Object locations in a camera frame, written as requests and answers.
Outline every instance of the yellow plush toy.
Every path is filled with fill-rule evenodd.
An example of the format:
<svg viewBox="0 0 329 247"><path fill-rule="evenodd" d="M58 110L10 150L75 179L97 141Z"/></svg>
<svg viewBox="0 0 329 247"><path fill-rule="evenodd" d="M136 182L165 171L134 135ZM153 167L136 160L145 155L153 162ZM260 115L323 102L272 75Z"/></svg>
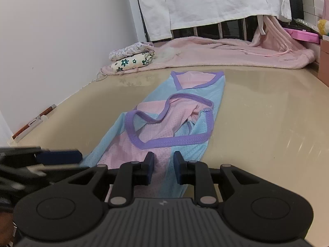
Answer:
<svg viewBox="0 0 329 247"><path fill-rule="evenodd" d="M321 35L329 36L329 21L326 19L320 19L317 23L317 27L319 28L319 32Z"/></svg>

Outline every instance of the human hand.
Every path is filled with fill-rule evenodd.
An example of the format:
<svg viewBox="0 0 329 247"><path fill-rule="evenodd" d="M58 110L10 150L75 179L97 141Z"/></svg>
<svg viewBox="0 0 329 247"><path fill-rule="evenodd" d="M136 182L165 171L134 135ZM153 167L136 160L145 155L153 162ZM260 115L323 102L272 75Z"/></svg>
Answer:
<svg viewBox="0 0 329 247"><path fill-rule="evenodd" d="M10 242L13 236L13 214L0 212L0 246Z"/></svg>

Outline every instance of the purple neckline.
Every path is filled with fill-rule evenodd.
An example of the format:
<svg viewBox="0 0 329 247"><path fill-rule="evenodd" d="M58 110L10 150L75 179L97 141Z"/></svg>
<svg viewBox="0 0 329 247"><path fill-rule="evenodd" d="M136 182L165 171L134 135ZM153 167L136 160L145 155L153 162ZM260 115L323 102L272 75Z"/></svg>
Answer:
<svg viewBox="0 0 329 247"><path fill-rule="evenodd" d="M208 109L203 109L206 113L206 124L207 124L207 132L196 134L196 135L185 135L185 136L177 136L177 137L164 137L151 139L147 142L143 142L139 139L137 132L134 127L134 116L138 115L142 119L144 119L148 124L156 124L160 123L166 114L169 111L170 103L169 100L172 98L187 98L202 104L207 105ZM200 144L206 142L213 131L213 102L211 100L205 99L201 96L197 96L194 94L186 94L186 93L176 93L171 95L165 102L165 106L162 112L158 115L157 119L153 119L148 116L145 112L140 110L132 110L127 112L125 116L125 129L127 131L128 137L133 145L138 147L139 149L150 149L156 147L172 147L172 146L184 146L184 145L192 145L192 144Z"/></svg>
<svg viewBox="0 0 329 247"><path fill-rule="evenodd" d="M182 74L187 73L187 72L188 71L185 71L185 72L175 72L173 70L171 71L170 75L174 79L174 83L175 83L175 86L176 86L177 91L183 89L182 86L181 86L181 83L179 82L179 80L177 78L177 75L182 75ZM205 84L200 84L200 85L196 85L196 86L191 87L191 88L184 88L184 89L204 88L204 87L213 85L215 82L217 82L224 75L224 72L223 71L219 71L219 72L205 72L205 73L214 74L215 77L213 77L209 82L207 82Z"/></svg>

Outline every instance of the pink and blue garment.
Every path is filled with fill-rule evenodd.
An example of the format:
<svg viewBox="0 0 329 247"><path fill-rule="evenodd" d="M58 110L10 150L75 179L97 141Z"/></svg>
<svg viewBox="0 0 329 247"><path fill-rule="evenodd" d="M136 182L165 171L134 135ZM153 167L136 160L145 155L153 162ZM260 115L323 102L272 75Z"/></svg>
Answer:
<svg viewBox="0 0 329 247"><path fill-rule="evenodd" d="M119 168L155 154L150 186L136 186L135 196L181 197L186 186L177 184L173 153L186 161L200 161L211 136L225 85L223 72L171 72L132 111L122 113L82 166L106 164Z"/></svg>

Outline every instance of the green flower print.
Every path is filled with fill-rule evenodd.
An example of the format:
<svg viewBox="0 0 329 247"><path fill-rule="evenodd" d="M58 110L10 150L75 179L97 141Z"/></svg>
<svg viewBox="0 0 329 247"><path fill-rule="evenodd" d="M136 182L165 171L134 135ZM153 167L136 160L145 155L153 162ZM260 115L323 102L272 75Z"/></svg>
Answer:
<svg viewBox="0 0 329 247"><path fill-rule="evenodd" d="M129 60L124 59L124 60L121 60L121 62L122 62L121 66L124 66L125 67L126 64L128 64Z"/></svg>

